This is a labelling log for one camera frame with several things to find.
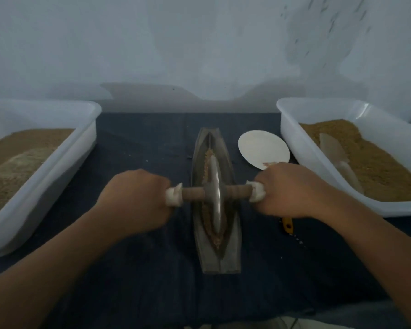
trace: yellow handle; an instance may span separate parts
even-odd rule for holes
[[[285,232],[289,234],[294,234],[294,224],[292,223],[292,218],[282,217],[282,224]]]

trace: plastic scoop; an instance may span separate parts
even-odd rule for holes
[[[344,151],[344,148],[341,146],[340,142],[324,133],[319,134],[319,147],[323,154],[326,155],[328,160],[332,163],[332,165],[340,172],[342,177],[348,182],[350,186],[353,187],[356,191],[364,194],[364,189],[361,186],[356,174],[351,169],[349,158]]]

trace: hand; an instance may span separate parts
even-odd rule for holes
[[[266,192],[256,209],[279,217],[317,218],[339,192],[308,168],[290,163],[274,164],[254,180],[263,183]]]
[[[105,186],[92,210],[101,213],[121,237],[163,226],[172,209],[165,204],[167,178],[145,170],[115,175]]]

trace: white round plate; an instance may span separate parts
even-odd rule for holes
[[[267,164],[283,161],[287,163],[290,157],[285,141],[263,130],[252,130],[242,134],[237,146],[247,162],[261,170],[266,169]]]

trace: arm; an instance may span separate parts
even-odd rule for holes
[[[345,239],[411,324],[411,238],[305,167],[280,163],[259,173],[267,196],[257,209],[314,217]]]
[[[170,216],[164,201],[169,186],[169,180],[142,170],[116,175],[90,211],[0,274],[0,328],[37,328],[112,245],[162,226]]]

